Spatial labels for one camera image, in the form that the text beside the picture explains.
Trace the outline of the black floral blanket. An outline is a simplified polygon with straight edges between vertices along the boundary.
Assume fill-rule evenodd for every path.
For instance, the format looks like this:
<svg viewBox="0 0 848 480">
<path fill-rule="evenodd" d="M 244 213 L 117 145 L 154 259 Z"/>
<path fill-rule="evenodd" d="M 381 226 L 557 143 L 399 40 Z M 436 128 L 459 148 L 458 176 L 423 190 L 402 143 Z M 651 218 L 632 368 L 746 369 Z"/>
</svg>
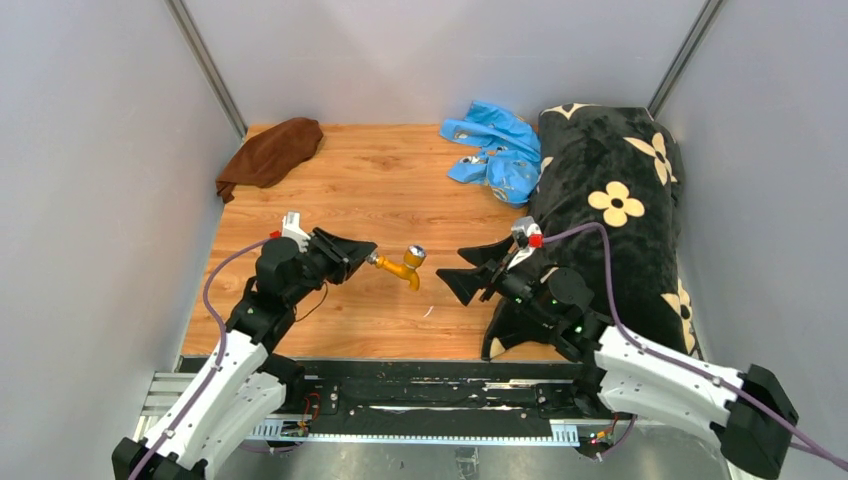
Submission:
<svg viewBox="0 0 848 480">
<path fill-rule="evenodd" d="M 692 353 L 694 313 L 677 255 L 686 173 L 671 132 L 644 107 L 567 103 L 542 110 L 537 133 L 542 171 L 528 214 L 547 237 L 602 225 L 622 322 Z"/>
</svg>

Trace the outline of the brown cloth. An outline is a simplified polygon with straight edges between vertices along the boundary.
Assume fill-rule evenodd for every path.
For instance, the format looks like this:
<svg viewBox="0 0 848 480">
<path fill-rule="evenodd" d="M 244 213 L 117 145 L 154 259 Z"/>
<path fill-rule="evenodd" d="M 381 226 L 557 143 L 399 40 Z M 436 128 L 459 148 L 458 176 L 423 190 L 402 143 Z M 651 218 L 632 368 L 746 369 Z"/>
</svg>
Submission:
<svg viewBox="0 0 848 480">
<path fill-rule="evenodd" d="M 217 196 L 234 200 L 237 186 L 270 188 L 310 160 L 324 134 L 317 120 L 296 117 L 248 139 L 216 178 Z"/>
</svg>

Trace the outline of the blue plastic bag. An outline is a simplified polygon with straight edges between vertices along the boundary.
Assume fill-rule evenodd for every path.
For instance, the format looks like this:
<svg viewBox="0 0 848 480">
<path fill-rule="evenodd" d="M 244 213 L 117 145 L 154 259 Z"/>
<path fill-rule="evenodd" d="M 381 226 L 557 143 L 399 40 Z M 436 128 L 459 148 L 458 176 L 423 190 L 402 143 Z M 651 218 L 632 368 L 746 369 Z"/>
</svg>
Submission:
<svg viewBox="0 0 848 480">
<path fill-rule="evenodd" d="M 529 201 L 541 175 L 541 143 L 533 126 L 500 106 L 474 101 L 461 119 L 447 119 L 439 135 L 474 147 L 448 170 L 461 184 L 483 185 L 514 208 Z"/>
</svg>

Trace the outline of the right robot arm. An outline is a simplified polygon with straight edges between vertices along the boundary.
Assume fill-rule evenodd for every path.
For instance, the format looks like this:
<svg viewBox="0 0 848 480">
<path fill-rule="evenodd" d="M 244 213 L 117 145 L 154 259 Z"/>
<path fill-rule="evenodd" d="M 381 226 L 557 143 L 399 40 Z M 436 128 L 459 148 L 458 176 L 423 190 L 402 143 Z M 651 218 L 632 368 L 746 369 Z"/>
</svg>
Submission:
<svg viewBox="0 0 848 480">
<path fill-rule="evenodd" d="M 436 274 L 464 305 L 499 294 L 507 304 L 499 322 L 512 327 L 513 340 L 546 343 L 582 364 L 571 390 L 580 414 L 607 410 L 660 422 L 715 446 L 753 476 L 780 476 L 799 416 L 771 370 L 699 361 L 617 324 L 591 308 L 595 294 L 574 269 L 532 276 L 520 268 L 540 246 L 534 234 L 523 249 L 510 238 L 462 248 L 469 267 Z"/>
</svg>

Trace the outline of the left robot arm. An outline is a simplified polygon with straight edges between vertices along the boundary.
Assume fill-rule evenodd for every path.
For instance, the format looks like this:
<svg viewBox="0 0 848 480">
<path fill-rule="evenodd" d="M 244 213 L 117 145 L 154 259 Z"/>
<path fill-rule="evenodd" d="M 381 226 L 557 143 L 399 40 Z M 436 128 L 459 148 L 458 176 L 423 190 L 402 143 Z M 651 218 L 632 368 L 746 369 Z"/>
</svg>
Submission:
<svg viewBox="0 0 848 480">
<path fill-rule="evenodd" d="M 281 235 L 255 247 L 255 273 L 220 322 L 213 353 L 141 439 L 118 443 L 115 478 L 212 479 L 269 414 L 304 405 L 303 368 L 274 351 L 295 324 L 298 304 L 350 279 L 377 245 L 315 228 L 303 240 Z"/>
</svg>

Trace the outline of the yellow brass water faucet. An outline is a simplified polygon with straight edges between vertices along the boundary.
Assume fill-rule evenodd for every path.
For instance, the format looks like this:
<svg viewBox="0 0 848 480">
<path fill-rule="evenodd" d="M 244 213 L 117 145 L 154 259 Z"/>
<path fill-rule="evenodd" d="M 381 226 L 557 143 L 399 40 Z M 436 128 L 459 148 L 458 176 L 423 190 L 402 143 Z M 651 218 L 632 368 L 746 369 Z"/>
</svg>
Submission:
<svg viewBox="0 0 848 480">
<path fill-rule="evenodd" d="M 421 280 L 418 269 L 427 258 L 427 252 L 423 247 L 420 245 L 410 245 L 399 263 L 393 262 L 377 252 L 372 257 L 371 263 L 377 269 L 384 270 L 406 281 L 412 291 L 418 291 L 420 289 Z"/>
</svg>

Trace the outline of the aluminium frame rail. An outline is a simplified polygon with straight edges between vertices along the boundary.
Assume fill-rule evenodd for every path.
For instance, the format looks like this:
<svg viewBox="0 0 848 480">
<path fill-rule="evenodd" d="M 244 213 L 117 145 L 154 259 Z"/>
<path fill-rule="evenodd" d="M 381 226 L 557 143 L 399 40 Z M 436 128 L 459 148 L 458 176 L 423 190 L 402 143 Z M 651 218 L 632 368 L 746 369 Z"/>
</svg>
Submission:
<svg viewBox="0 0 848 480">
<path fill-rule="evenodd" d="M 136 442 L 191 465 L 246 440 L 579 447 L 588 428 L 646 419 L 719 446 L 744 377 L 691 358 L 576 363 L 209 360 L 159 374 Z"/>
</svg>

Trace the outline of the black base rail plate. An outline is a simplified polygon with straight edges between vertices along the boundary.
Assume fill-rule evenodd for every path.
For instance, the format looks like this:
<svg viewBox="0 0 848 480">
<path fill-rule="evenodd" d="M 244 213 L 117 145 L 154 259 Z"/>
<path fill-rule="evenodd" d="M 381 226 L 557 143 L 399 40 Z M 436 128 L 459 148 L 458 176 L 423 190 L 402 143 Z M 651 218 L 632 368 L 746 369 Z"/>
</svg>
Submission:
<svg viewBox="0 0 848 480">
<path fill-rule="evenodd" d="M 269 414 L 239 446 L 307 443 L 572 447 L 590 456 L 657 437 L 700 438 L 628 414 L 589 413 L 573 398 L 583 367 L 564 362 L 302 359 L 304 398 Z"/>
</svg>

